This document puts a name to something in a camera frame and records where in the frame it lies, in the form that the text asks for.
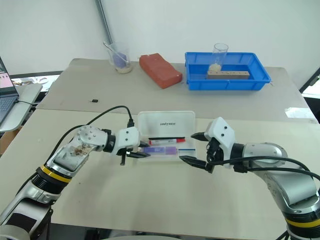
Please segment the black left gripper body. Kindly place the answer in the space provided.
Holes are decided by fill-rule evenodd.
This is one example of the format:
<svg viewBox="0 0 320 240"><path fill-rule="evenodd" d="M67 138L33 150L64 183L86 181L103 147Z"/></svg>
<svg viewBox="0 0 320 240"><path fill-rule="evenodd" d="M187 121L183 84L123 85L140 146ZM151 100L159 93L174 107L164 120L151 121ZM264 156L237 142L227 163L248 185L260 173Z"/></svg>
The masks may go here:
<svg viewBox="0 0 320 240"><path fill-rule="evenodd" d="M121 156L121 161L120 161L120 165L124 166L126 164L126 153L127 152L134 152L132 148L121 148L118 152L117 155Z"/></svg>

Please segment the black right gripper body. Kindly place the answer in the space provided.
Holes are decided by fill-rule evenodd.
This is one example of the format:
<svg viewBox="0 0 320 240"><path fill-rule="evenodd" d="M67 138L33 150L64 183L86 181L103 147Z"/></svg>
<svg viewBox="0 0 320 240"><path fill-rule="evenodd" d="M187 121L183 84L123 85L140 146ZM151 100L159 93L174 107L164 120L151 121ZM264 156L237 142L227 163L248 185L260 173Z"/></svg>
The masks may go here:
<svg viewBox="0 0 320 240"><path fill-rule="evenodd" d="M208 163L222 162L224 160L224 152L221 144L212 138L206 146L206 161Z"/></svg>

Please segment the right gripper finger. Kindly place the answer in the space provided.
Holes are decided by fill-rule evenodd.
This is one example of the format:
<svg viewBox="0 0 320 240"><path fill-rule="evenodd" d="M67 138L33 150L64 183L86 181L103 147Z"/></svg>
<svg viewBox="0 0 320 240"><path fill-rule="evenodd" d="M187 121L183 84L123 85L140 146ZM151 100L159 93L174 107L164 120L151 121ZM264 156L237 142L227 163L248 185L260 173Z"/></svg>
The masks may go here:
<svg viewBox="0 0 320 240"><path fill-rule="evenodd" d="M204 132L196 132L196 133L192 134L190 137L193 138L193 139L196 139L198 141L202 141L202 142L208 142L209 141L206 138Z"/></svg>
<svg viewBox="0 0 320 240"><path fill-rule="evenodd" d="M213 170L214 170L214 165L207 163L206 161L197 159L196 157L193 156L188 156L188 155L181 155L179 157L183 162L185 162L186 164L198 168L198 169L202 169L205 170L206 172L212 174Z"/></svg>

